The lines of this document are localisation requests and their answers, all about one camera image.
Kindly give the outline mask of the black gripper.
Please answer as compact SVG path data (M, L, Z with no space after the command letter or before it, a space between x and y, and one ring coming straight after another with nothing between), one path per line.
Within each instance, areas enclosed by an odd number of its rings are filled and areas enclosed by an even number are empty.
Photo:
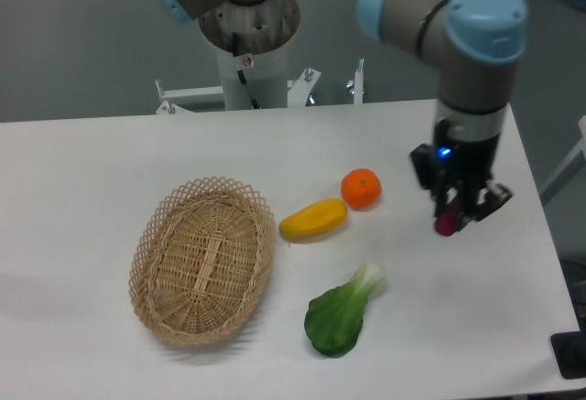
M457 229L462 230L501 209L512 198L512 190L492 176L499 137L469 142L454 137L455 129L451 120L438 120L432 142L419 145L410 158L421 188L436 203L434 216L458 216Z

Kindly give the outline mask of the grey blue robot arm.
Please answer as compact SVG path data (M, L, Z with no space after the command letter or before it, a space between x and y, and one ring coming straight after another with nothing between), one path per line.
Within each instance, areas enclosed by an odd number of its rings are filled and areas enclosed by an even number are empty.
M197 21L215 49L229 110L303 106L318 76L289 83L296 0L158 0L179 24ZM492 165L517 63L526 49L525 0L357 0L362 29L439 71L432 140L410 158L449 236L510 200Z

